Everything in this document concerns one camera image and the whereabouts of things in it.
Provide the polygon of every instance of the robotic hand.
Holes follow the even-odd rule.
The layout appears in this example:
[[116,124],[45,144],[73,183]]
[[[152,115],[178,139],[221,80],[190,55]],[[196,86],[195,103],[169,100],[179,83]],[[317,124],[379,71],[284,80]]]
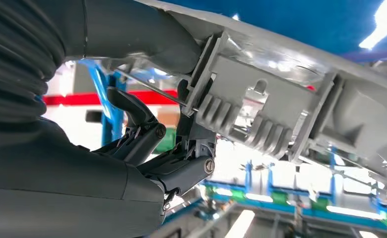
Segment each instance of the robotic hand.
[[142,56],[187,74],[200,52],[172,16],[132,0],[0,0],[0,238],[131,238],[157,229],[169,199],[213,171],[215,134],[183,117],[177,146],[143,164],[165,127],[137,98],[109,89],[129,129],[90,152],[40,117],[40,96],[66,60]]

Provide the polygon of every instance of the ceiling light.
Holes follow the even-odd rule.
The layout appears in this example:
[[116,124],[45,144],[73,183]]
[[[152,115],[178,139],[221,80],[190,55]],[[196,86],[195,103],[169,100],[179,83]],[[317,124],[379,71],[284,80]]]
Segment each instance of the ceiling light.
[[266,195],[246,193],[245,197],[250,199],[250,200],[262,201],[262,202],[272,202],[272,197],[266,196]]
[[334,212],[334,213],[340,213],[340,214],[357,216],[357,217],[365,217],[365,218],[370,218],[375,220],[383,219],[382,215],[378,213],[373,213],[373,212],[365,212],[365,211],[354,210],[354,209],[343,208],[343,207],[335,207],[335,206],[327,206],[326,208],[328,211]]
[[384,0],[375,13],[375,30],[359,44],[359,47],[371,50],[387,36],[387,0]]
[[359,231],[360,235],[363,238],[378,238],[377,235],[373,234],[372,232],[364,232],[364,231]]
[[233,226],[227,233],[225,238],[242,238],[248,231],[255,213],[250,210],[243,210],[238,219],[234,222]]
[[225,195],[225,196],[233,196],[233,193],[232,191],[228,190],[228,189],[225,189],[225,188],[217,188],[215,190],[216,193],[220,194],[220,195]]

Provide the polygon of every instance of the red wall stripe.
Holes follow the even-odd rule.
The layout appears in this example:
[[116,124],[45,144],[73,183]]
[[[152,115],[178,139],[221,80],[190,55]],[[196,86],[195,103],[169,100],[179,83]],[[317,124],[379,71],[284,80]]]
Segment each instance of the red wall stripe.
[[[176,90],[164,90],[164,92],[173,97],[178,96]],[[177,103],[172,100],[153,91],[129,91],[129,93],[137,96],[147,105],[177,105]],[[46,95],[43,97],[43,101],[47,106],[58,106],[59,104],[64,106],[100,105],[97,93],[79,93],[66,96]]]

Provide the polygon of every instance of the metal pin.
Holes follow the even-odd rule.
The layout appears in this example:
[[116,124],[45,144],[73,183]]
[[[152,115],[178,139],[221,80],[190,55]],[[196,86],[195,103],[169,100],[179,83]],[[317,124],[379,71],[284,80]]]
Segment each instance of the metal pin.
[[[116,71],[118,71],[119,73],[121,73],[121,74],[122,74],[123,76],[125,76],[126,78],[130,78],[130,79],[132,79],[132,80],[137,81],[138,83],[140,83],[140,84],[144,85],[145,87],[151,89],[152,91],[154,91],[154,92],[156,92],[156,93],[158,93],[158,94],[160,94],[160,95],[162,95],[162,96],[164,96],[164,97],[166,97],[166,98],[172,100],[173,102],[178,103],[179,105],[182,105],[182,106],[184,106],[184,107],[187,106],[186,103],[185,103],[184,101],[182,101],[182,100],[180,100],[180,99],[178,99],[178,98],[173,97],[172,95],[169,95],[169,94],[163,92],[162,90],[160,90],[159,88],[155,87],[154,85],[151,85],[151,84],[149,84],[149,83],[147,83],[147,82],[144,82],[144,81],[142,81],[141,79],[139,79],[139,78],[137,78],[137,77],[134,77],[134,76],[130,75],[129,73],[126,73],[126,72],[123,71],[123,70],[116,69]],[[195,111],[195,112],[198,112],[198,111],[199,111],[198,108],[192,108],[192,110]]]

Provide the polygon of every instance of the screw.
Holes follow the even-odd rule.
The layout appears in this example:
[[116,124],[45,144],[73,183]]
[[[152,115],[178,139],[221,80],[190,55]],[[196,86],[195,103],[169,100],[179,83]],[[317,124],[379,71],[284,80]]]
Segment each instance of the screw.
[[166,127],[163,124],[158,125],[155,134],[158,138],[163,138],[166,135]]
[[205,161],[205,163],[204,163],[204,171],[205,171],[205,173],[210,175],[214,171],[214,168],[215,168],[214,161],[212,159],[207,159]]
[[164,206],[163,206],[164,211],[169,210],[169,208],[170,208],[170,203],[164,204]]

